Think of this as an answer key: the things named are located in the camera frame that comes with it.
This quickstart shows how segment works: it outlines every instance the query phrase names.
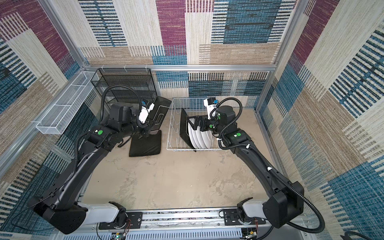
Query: black cable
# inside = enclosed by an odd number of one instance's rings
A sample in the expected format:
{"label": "black cable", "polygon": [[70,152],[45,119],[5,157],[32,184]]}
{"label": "black cable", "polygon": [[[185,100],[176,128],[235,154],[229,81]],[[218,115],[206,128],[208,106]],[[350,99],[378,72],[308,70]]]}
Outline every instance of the black cable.
{"label": "black cable", "polygon": [[[219,140],[218,140],[218,145],[221,149],[223,150],[229,150],[229,149],[232,149],[232,148],[235,148],[235,147],[240,147],[240,146],[245,146],[247,147],[248,144],[235,144],[235,145],[232,145],[232,146],[228,146],[228,147],[224,147],[222,146],[221,144],[221,138],[223,138],[223,133],[224,133],[224,130],[227,129],[232,123],[234,123],[239,117],[240,117],[240,114],[243,110],[243,106],[241,104],[241,102],[236,99],[236,98],[226,98],[224,99],[222,102],[219,103],[219,105],[221,105],[223,102],[227,101],[227,100],[235,100],[238,104],[239,104],[239,113],[236,115],[236,117],[230,121],[220,132],[219,134]],[[273,175],[279,182],[281,182],[285,187],[287,187],[288,189],[290,189],[293,193],[295,193],[298,197],[300,197],[311,209],[312,211],[316,214],[317,218],[319,219],[319,226],[317,228],[305,228],[305,227],[302,227],[302,226],[299,226],[297,224],[294,224],[292,222],[287,222],[287,224],[291,227],[294,227],[296,229],[299,229],[300,231],[303,231],[303,232],[308,232],[308,233],[320,233],[324,230],[325,228],[325,221],[324,221],[324,218],[323,216],[321,215],[321,213],[319,212],[319,210],[306,198],[304,197],[300,192],[298,192],[294,187],[292,187],[289,183],[287,183],[284,179],[282,179],[274,170],[273,168],[271,168],[271,166],[269,165],[269,162],[268,160],[264,157],[264,155],[257,149],[257,148],[253,148],[251,146],[249,146],[249,149],[251,149],[252,151],[254,151],[259,157],[260,159],[263,161],[264,165],[266,168],[270,168],[268,171],[271,173],[271,175]]]}
{"label": "black cable", "polygon": [[218,216],[219,217],[221,217],[221,218],[224,218],[224,215],[223,216],[220,216],[220,213],[222,212],[222,211],[224,211],[225,209],[222,209],[222,210],[220,210],[219,212],[218,212]]}
{"label": "black cable", "polygon": [[259,238],[255,238],[254,240],[262,240],[262,239],[265,239],[265,238],[272,232],[272,230],[273,230],[273,226],[271,226],[271,227],[268,229],[268,231],[267,231],[263,236],[261,236],[261,237],[259,237]]}
{"label": "black cable", "polygon": [[128,140],[125,141],[124,143],[120,143],[120,144],[118,145],[118,147],[122,147],[122,146],[124,146],[125,144],[127,144],[127,142],[129,142],[129,140],[132,138],[132,136],[133,136],[133,135],[131,135],[131,136],[128,138]]}
{"label": "black cable", "polygon": [[[64,182],[59,188],[57,188],[52,194],[54,194],[57,190],[61,189],[61,188],[64,186],[64,184],[66,184],[66,183],[71,179],[71,177],[73,176],[73,174],[74,174],[74,173],[72,173],[72,174],[67,178],[67,180],[65,180],[65,182]],[[20,215],[21,213],[27,211],[27,210],[30,209],[31,207],[34,207],[34,206],[36,206],[37,204],[41,203],[42,201],[46,200],[47,198],[51,197],[52,194],[50,194],[48,197],[46,197],[46,198],[44,198],[44,199],[38,201],[37,203],[33,204],[32,206],[27,207],[26,209],[22,210],[18,215],[14,216],[14,217],[11,219],[11,225],[14,226],[14,227],[21,228],[21,229],[26,230],[26,231],[30,231],[30,232],[42,232],[42,231],[48,231],[48,230],[55,229],[55,227],[51,227],[51,228],[45,228],[45,229],[39,229],[39,230],[32,230],[32,229],[28,229],[28,228],[25,228],[25,227],[16,225],[16,224],[13,222],[13,220],[14,220],[16,217],[19,217],[19,218],[21,217],[21,215]]]}
{"label": "black cable", "polygon": [[363,234],[361,233],[358,233],[358,232],[353,232],[353,231],[346,231],[344,232],[344,235],[346,237],[349,237],[349,235],[356,235],[356,236],[359,236],[359,237],[362,237],[364,239],[367,239],[367,240],[372,240],[371,238],[367,237],[367,236],[364,236]]}
{"label": "black cable", "polygon": [[88,134],[88,132],[85,132],[78,136],[74,142],[74,159],[72,160],[73,162],[73,168],[72,172],[76,173],[77,171],[77,166],[79,165],[80,159],[79,159],[79,144],[80,144],[80,139],[83,138]]}
{"label": "black cable", "polygon": [[136,121],[137,121],[137,124],[139,127],[146,127],[147,125],[142,124],[139,120],[139,115],[140,115],[141,109],[143,107],[140,96],[138,95],[138,93],[133,88],[122,85],[122,84],[115,84],[115,85],[109,86],[107,89],[104,90],[103,95],[101,96],[100,122],[103,120],[105,97],[106,97],[107,93],[110,90],[112,90],[113,88],[126,88],[128,90],[131,90],[136,95],[136,98],[139,101],[139,113],[137,114]]}

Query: white dish rack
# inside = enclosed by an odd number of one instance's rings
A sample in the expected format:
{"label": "white dish rack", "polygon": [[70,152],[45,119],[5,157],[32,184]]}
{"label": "white dish rack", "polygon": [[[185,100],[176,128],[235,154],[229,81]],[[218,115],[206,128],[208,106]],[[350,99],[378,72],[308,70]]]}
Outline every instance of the white dish rack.
{"label": "white dish rack", "polygon": [[93,89],[92,81],[99,76],[95,72],[84,71],[67,88],[64,94],[55,102],[43,116],[36,128],[42,134],[63,134],[73,117]]}
{"label": "white dish rack", "polygon": [[174,98],[169,108],[170,123],[167,140],[167,150],[172,151],[217,151],[221,150],[214,137],[212,145],[206,149],[193,149],[180,137],[180,115],[181,109],[188,116],[207,115],[207,109],[203,104],[205,98]]}

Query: red wire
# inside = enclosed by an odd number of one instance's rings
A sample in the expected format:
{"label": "red wire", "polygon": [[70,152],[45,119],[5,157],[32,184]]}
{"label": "red wire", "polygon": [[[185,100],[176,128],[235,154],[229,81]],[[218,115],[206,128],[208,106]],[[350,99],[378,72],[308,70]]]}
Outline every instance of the red wire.
{"label": "red wire", "polygon": [[128,225],[125,227],[125,229],[124,229],[124,232],[123,233],[125,233],[125,230],[127,230],[127,228],[128,228],[128,232],[129,232],[129,230],[131,229],[131,220],[130,219],[128,219],[129,220],[129,223],[128,223]]}
{"label": "red wire", "polygon": [[259,228],[259,223],[257,222],[257,219],[255,218],[255,222],[256,222],[256,236],[257,236],[257,234],[258,234],[258,228]]}

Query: patterned fabric wall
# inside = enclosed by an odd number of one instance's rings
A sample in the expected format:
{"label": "patterned fabric wall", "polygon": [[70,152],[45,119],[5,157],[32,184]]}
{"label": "patterned fabric wall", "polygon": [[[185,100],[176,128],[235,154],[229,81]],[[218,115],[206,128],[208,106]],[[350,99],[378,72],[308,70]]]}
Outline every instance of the patterned fabric wall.
{"label": "patterned fabric wall", "polygon": [[271,64],[296,0],[53,0],[91,65]]}
{"label": "patterned fabric wall", "polygon": [[384,239],[383,21],[382,0],[310,0],[260,110],[287,176],[324,216],[319,239]]}
{"label": "patterned fabric wall", "polygon": [[254,108],[268,72],[152,72],[160,96],[172,98],[234,96],[244,107]]}
{"label": "patterned fabric wall", "polygon": [[36,0],[0,1],[0,155],[78,69]]}

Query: mounting plate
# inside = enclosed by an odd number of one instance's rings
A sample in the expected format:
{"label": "mounting plate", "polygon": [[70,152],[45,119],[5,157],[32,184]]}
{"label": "mounting plate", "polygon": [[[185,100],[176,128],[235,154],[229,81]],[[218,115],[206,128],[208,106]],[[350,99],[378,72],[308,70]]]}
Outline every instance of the mounting plate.
{"label": "mounting plate", "polygon": [[[222,212],[224,214],[224,223],[226,226],[241,225],[241,223],[239,222],[236,209],[224,209],[222,210]],[[250,225],[256,224],[255,219],[257,219],[257,223],[259,225],[266,224],[265,219],[255,217],[252,219],[252,222],[250,223]]]}
{"label": "mounting plate", "polygon": [[[142,222],[142,212],[126,212],[128,219],[131,220],[131,228],[130,229],[139,229]],[[101,222],[99,224],[99,230],[110,230],[110,229],[122,229],[124,230],[127,227],[125,224],[121,228],[117,228],[117,224],[112,222]]]}

